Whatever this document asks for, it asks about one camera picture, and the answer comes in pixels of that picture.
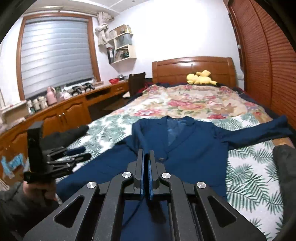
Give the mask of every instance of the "wooden desk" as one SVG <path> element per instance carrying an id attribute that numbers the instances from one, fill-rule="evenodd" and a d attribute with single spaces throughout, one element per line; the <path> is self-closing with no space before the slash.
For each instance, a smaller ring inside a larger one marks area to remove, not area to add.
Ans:
<path id="1" fill-rule="evenodd" d="M 29 116 L 26 121 L 0 135 L 0 158 L 5 156 L 6 161 L 10 161 L 14 156 L 22 153 L 24 162 L 26 161 L 28 157 L 27 128 L 35 121 L 44 121 L 43 136 L 86 125 L 91 122 L 89 106 L 127 91 L 128 82 L 122 81 L 72 97 Z M 17 168 L 14 174 L 13 179 L 4 177 L 3 167 L 0 164 L 0 178 L 5 183 L 12 185 L 21 181 L 23 179 L 22 167 Z"/>

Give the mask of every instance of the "pink thermos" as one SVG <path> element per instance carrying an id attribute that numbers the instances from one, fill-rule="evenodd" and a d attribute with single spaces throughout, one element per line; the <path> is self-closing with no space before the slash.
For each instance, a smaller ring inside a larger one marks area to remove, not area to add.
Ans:
<path id="1" fill-rule="evenodd" d="M 52 105 L 57 102 L 55 88 L 47 87 L 47 94 L 46 94 L 47 104 Z"/>

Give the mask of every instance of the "drawer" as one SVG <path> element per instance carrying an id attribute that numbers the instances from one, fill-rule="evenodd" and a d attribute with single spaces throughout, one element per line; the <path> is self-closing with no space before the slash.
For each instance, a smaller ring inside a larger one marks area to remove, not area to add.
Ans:
<path id="1" fill-rule="evenodd" d="M 113 95 L 117 95 L 126 91 L 128 91 L 128 82 L 112 86 Z"/>

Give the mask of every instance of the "louvered door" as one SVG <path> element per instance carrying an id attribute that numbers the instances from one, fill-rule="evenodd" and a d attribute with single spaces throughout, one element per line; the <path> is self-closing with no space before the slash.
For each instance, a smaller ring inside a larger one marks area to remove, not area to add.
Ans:
<path id="1" fill-rule="evenodd" d="M 296 53 L 272 17 L 255 1 L 251 3 L 260 19 L 271 61 L 271 109 L 285 114 L 296 129 Z"/>
<path id="2" fill-rule="evenodd" d="M 260 20 L 250 0 L 231 5 L 239 24 L 246 57 L 247 93 L 259 103 L 271 103 L 271 67 L 268 46 Z"/>
<path id="3" fill-rule="evenodd" d="M 246 58 L 247 93 L 296 128 L 296 53 L 272 17 L 254 0 L 233 0 Z"/>

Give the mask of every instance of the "wooden headboard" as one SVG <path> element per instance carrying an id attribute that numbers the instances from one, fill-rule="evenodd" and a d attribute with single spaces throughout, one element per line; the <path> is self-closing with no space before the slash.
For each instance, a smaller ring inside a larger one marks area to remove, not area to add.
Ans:
<path id="1" fill-rule="evenodd" d="M 236 74 L 232 58 L 185 57 L 152 63 L 153 83 L 186 83 L 190 73 L 211 72 L 212 80 L 228 87 L 236 86 Z"/>

